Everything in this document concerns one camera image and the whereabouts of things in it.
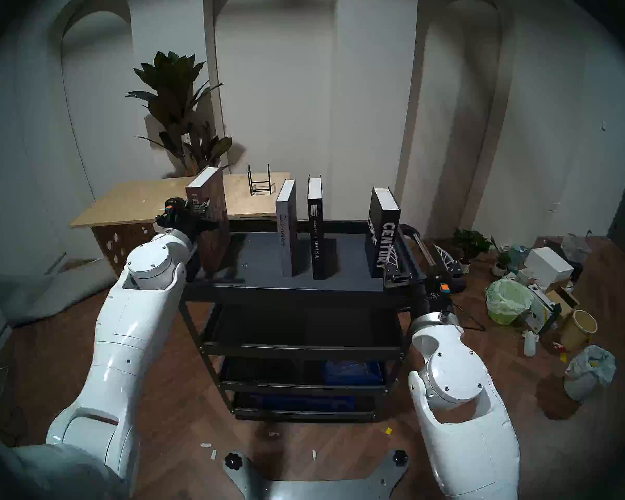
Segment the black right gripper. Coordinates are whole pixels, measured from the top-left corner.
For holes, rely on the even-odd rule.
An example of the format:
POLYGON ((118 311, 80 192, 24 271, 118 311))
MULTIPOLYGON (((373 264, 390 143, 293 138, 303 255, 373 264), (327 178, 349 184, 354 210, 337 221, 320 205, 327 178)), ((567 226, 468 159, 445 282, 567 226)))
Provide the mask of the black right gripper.
POLYGON ((389 295, 402 295, 407 300, 396 308, 397 313, 410 313, 416 319, 429 313, 447 316, 454 312, 453 298, 466 289, 461 263, 448 251, 433 245, 446 269, 434 267, 430 275, 401 271, 395 244, 386 253, 383 271, 383 289, 389 295))

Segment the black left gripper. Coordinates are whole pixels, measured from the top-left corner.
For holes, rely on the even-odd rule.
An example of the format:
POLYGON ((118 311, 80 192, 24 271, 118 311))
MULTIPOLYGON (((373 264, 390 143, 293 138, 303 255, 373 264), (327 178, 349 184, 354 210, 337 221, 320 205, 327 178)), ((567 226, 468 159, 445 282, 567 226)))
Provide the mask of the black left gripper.
POLYGON ((202 232, 219 229, 220 223, 209 217, 210 201, 194 203, 181 197, 165 201, 164 212, 155 217, 155 224, 163 229, 174 229, 195 240, 202 232))

